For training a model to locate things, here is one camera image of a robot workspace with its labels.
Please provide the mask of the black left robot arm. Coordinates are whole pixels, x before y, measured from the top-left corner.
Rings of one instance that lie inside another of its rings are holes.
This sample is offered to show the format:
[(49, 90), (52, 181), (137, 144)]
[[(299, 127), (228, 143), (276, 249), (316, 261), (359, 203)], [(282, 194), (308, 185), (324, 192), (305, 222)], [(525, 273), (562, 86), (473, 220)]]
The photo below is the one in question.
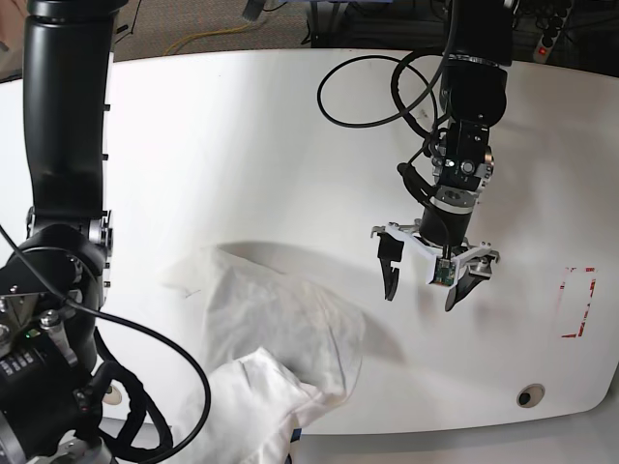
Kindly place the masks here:
[(489, 130), (507, 107), (513, 14), (511, 1), (450, 4), (439, 94), (446, 120), (433, 123), (423, 145), (434, 181), (427, 182), (411, 161), (398, 165), (404, 186), (424, 213), (410, 225), (390, 222), (372, 230), (379, 238), (377, 257), (387, 301), (397, 292), (397, 264), (406, 245), (428, 261), (427, 283), (448, 289), (446, 310), (492, 276), (498, 251), (488, 243), (471, 245), (466, 232), (494, 171)]

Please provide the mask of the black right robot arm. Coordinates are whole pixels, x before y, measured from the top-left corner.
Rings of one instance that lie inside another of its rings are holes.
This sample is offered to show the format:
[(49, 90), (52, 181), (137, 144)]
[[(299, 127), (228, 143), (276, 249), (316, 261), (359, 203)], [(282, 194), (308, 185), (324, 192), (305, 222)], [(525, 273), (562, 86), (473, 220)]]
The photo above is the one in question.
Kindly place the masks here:
[(108, 458), (96, 313), (111, 252), (103, 201), (107, 77), (119, 1), (31, 1), (23, 123), (33, 204), (1, 270), (1, 459)]

